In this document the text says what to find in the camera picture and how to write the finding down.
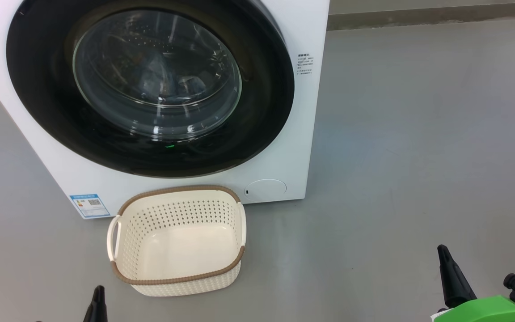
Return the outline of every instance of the gray floor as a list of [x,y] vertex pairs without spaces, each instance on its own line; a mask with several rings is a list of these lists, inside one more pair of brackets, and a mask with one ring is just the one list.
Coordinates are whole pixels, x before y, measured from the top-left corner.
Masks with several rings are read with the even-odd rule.
[[445,243],[478,296],[515,272],[515,21],[327,35],[308,196],[247,207],[231,287],[149,298],[110,271],[0,105],[0,321],[425,321]]

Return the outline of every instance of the white washing machine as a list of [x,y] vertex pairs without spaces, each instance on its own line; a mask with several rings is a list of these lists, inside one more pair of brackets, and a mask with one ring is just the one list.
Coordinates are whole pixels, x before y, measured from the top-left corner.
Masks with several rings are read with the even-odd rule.
[[305,197],[329,0],[0,0],[0,100],[84,218]]

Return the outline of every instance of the door glass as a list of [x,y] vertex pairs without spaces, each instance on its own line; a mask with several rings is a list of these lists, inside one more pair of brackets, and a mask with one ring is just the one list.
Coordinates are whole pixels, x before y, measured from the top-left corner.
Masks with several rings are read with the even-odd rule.
[[219,127],[235,109],[241,77],[229,49],[176,14],[132,10],[108,16],[73,53],[80,93],[133,135],[188,140]]

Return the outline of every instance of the empty basket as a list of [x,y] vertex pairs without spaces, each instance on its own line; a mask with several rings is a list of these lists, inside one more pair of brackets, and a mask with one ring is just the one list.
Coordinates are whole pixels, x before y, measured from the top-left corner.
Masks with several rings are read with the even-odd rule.
[[220,186],[146,192],[123,204],[110,223],[106,248],[115,275],[144,295],[225,288],[240,272],[244,206]]

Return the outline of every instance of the brown basket rim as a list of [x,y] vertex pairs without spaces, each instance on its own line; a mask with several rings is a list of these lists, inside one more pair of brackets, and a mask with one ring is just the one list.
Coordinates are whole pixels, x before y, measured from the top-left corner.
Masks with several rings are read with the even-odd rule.
[[[122,207],[120,207],[120,210],[118,211],[119,216],[122,216],[123,212],[130,206],[133,202],[146,198],[149,196],[155,196],[155,195],[161,195],[161,194],[168,194],[171,192],[182,192],[182,191],[196,191],[196,190],[219,190],[228,193],[233,197],[233,199],[236,202],[241,202],[240,198],[236,195],[235,192],[233,192],[231,189],[223,187],[223,186],[213,186],[213,185],[203,185],[203,186],[184,186],[184,187],[174,187],[174,188],[166,188],[166,189],[158,189],[153,190],[149,192],[144,192],[142,194],[137,194],[133,196],[131,199],[127,200]],[[240,251],[237,253],[236,259],[234,259],[233,262],[231,262],[229,265],[224,267],[223,269],[218,269],[217,271],[211,271],[209,273],[203,273],[198,275],[191,275],[187,277],[178,277],[176,279],[164,279],[164,280],[133,280],[129,279],[126,276],[124,276],[118,269],[116,262],[111,261],[110,265],[113,269],[114,275],[118,277],[121,281],[131,284],[131,285],[165,285],[165,284],[176,284],[176,283],[184,283],[184,282],[191,282],[196,280],[202,280],[202,279],[208,279],[209,277],[214,277],[218,275],[225,274],[229,271],[231,271],[238,263],[241,261],[241,257],[243,256],[245,252],[245,246],[240,247]]]

